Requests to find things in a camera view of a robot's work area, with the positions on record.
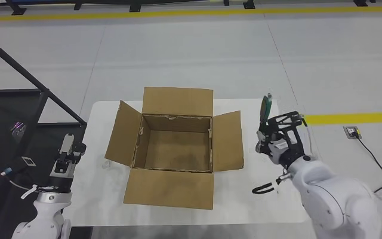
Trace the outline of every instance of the yellow floor line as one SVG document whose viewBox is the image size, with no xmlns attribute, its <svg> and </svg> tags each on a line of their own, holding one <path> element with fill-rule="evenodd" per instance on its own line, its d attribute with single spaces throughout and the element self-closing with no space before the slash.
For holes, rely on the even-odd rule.
<svg viewBox="0 0 382 239">
<path fill-rule="evenodd" d="M 381 123 L 382 113 L 305 115 L 308 125 Z"/>
<path fill-rule="evenodd" d="M 227 16 L 251 14 L 314 14 L 314 13 L 370 13 L 382 12 L 382 7 L 328 7 L 328 8 L 270 8 L 270 9 L 232 9 L 232 10 L 170 10 L 141 13 L 94 13 L 94 14 L 59 14 L 0 16 L 0 21 L 40 21 L 40 20 L 95 20 L 124 19 L 136 17 L 169 17 L 169 16 Z"/>
</svg>

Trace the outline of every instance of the floor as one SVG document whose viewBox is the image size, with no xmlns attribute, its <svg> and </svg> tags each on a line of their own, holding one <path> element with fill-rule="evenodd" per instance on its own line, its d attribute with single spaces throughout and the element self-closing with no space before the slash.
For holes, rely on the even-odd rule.
<svg viewBox="0 0 382 239">
<path fill-rule="evenodd" d="M 144 86 L 214 89 L 215 99 L 271 92 L 282 112 L 381 112 L 382 15 L 161 17 L 0 22 L 0 47 L 88 120 L 100 100 L 141 100 Z M 0 62 L 0 88 L 31 84 Z M 52 102 L 41 122 L 72 121 Z M 359 124 L 382 158 L 381 124 Z M 314 154 L 372 189 L 382 171 L 342 125 L 312 127 Z M 315 238 L 310 222 L 95 228 L 93 238 Z"/>
</svg>

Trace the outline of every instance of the white tablecloth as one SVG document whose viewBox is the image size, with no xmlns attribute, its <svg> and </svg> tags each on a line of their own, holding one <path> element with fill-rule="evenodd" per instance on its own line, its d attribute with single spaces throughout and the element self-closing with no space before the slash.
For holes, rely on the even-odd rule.
<svg viewBox="0 0 382 239">
<path fill-rule="evenodd" d="M 127 102 L 140 111 L 142 102 Z M 260 99 L 214 100 L 214 115 L 241 111 L 244 169 L 214 173 L 214 209 L 123 204 L 130 168 L 110 163 L 102 166 L 119 102 L 94 104 L 84 143 L 87 151 L 75 170 L 72 205 L 64 217 L 72 226 L 130 225 L 212 225 L 248 223 L 296 223 L 308 217 L 300 194 L 289 181 L 279 185 L 278 193 L 252 194 L 255 186 L 274 181 L 282 167 L 256 153 Z M 273 102 L 271 115 L 278 113 Z"/>
</svg>

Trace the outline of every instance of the wall socket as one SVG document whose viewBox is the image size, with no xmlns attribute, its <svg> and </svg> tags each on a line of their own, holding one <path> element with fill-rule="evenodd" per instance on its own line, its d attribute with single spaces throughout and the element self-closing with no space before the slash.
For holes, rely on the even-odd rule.
<svg viewBox="0 0 382 239">
<path fill-rule="evenodd" d="M 358 130 L 357 126 L 344 126 L 343 128 L 348 139 L 357 139 L 355 136 L 352 136 L 352 132 L 355 132 L 355 131 L 358 132 L 358 137 L 360 139 L 362 138 L 362 135 L 360 131 Z"/>
</svg>

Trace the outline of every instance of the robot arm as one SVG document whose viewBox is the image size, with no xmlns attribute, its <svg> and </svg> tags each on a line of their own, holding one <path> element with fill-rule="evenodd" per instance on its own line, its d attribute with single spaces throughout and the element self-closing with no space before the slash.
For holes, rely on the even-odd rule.
<svg viewBox="0 0 382 239">
<path fill-rule="evenodd" d="M 268 119 L 271 102 L 271 95 L 264 97 L 256 151 L 286 170 L 279 180 L 290 178 L 300 192 L 317 238 L 379 239 L 381 219 L 371 190 L 356 179 L 335 175 L 324 163 L 305 155 L 296 129 L 306 126 L 303 117 L 295 111 Z"/>
<path fill-rule="evenodd" d="M 72 193 L 70 186 L 73 182 L 74 169 L 85 153 L 86 145 L 74 141 L 74 135 L 65 135 L 61 149 L 52 172 L 48 187 L 33 186 L 21 198 L 38 190 L 38 197 L 33 205 L 37 216 L 30 222 L 20 223 L 13 233 L 12 239 L 69 239 L 70 220 L 64 220 L 61 210 L 71 205 Z"/>
</svg>

